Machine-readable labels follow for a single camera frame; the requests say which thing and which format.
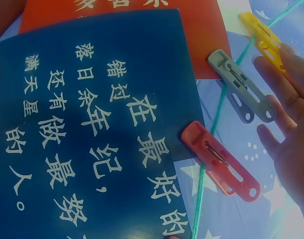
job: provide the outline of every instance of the clothespin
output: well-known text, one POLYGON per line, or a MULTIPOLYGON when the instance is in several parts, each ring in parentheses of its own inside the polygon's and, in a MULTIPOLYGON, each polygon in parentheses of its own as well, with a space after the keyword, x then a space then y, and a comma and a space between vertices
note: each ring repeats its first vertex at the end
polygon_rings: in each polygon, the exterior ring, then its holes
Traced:
POLYGON ((284 74, 286 70, 283 67, 280 57, 281 40, 251 12, 242 13, 240 15, 240 20, 247 28, 250 35, 256 38, 256 48, 264 57, 269 59, 282 74, 284 74))
MULTIPOLYGON (((224 82, 223 81, 216 81, 216 82, 220 86, 220 88, 223 89, 224 82)), ((234 93, 227 91, 226 97, 231 103, 231 106, 235 109, 237 115, 239 116, 240 120, 243 123, 249 124, 254 120, 255 113, 253 113, 252 110, 234 93)))
POLYGON ((253 202, 261 194, 256 179, 201 125, 191 123, 182 133, 182 141, 205 164, 206 174, 223 194, 238 194, 244 201, 253 202), (238 180, 231 168, 242 177, 238 180))
POLYGON ((263 122, 269 123, 275 119, 276 112, 268 98, 223 50, 214 51, 209 56, 208 63, 228 85, 228 90, 263 122))

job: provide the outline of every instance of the red clothespin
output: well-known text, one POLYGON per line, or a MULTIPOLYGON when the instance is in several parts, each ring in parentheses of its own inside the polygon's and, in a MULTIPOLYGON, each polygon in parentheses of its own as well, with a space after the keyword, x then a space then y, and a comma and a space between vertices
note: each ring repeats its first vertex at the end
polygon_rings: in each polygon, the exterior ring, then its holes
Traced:
POLYGON ((231 196, 236 193, 246 202, 258 199, 260 184, 201 123, 191 123, 183 131, 182 141, 205 164, 206 174, 223 194, 231 196), (242 181, 235 177, 230 167, 242 177, 242 181))

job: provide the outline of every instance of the star-patterned fabric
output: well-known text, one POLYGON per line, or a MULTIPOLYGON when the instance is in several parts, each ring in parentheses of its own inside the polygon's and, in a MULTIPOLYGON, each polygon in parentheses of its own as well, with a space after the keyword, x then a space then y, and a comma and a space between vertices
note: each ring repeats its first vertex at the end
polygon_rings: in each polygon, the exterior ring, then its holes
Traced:
MULTIPOLYGON (((296 2, 297 0, 250 0, 252 12, 265 24, 296 2)), ((19 24, 20 19, 1 39, 16 35, 19 24)), ((304 57, 304 4, 280 20, 272 30, 304 57)), ((248 40, 232 32, 228 33, 228 38, 232 56, 236 59, 248 40)), ((259 52, 256 49, 251 49, 241 64, 241 69, 264 94, 272 94, 251 63, 257 54, 259 52)), ((215 81, 200 81, 199 95, 205 124, 210 129, 219 101, 220 87, 215 81)), ((198 239, 304 239, 304 220, 300 208, 281 186, 273 162, 258 139, 256 126, 260 123, 262 122, 255 117, 251 124, 243 124, 228 100, 225 100, 215 137, 260 182, 262 194, 254 203, 246 203, 238 196, 227 197, 205 174, 198 239)), ((283 140, 274 123, 268 126, 279 140, 283 140)), ((193 225, 200 166, 194 159, 187 159, 175 162, 175 168, 188 217, 193 225)))

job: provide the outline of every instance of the gray clothespin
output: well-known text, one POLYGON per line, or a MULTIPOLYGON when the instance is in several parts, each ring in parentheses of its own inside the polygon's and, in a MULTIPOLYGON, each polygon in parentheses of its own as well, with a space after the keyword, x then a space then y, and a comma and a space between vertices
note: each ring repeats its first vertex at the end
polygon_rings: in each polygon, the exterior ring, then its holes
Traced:
POLYGON ((266 123, 275 119, 276 111, 268 98, 223 50, 214 51, 209 56, 208 63, 227 84, 229 90, 227 97, 244 123, 248 122, 247 114, 250 114, 248 118, 252 122, 253 113, 266 123), (239 98, 241 106, 232 95, 233 93, 239 98))
MULTIPOLYGON (((225 85, 223 81, 216 82, 221 87, 221 89, 225 85)), ((252 110, 241 99, 239 99, 235 93, 232 93, 227 90, 226 97, 243 123, 249 124, 254 120, 255 113, 253 113, 252 110)))

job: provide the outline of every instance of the red poster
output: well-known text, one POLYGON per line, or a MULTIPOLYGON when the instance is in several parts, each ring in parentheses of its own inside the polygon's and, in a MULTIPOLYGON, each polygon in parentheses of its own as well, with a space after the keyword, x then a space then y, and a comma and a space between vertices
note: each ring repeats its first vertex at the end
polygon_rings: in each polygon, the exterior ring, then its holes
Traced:
POLYGON ((196 79, 218 79, 206 60, 219 48, 230 49, 215 0, 28 0, 20 32, 102 13, 166 8, 180 10, 196 79))

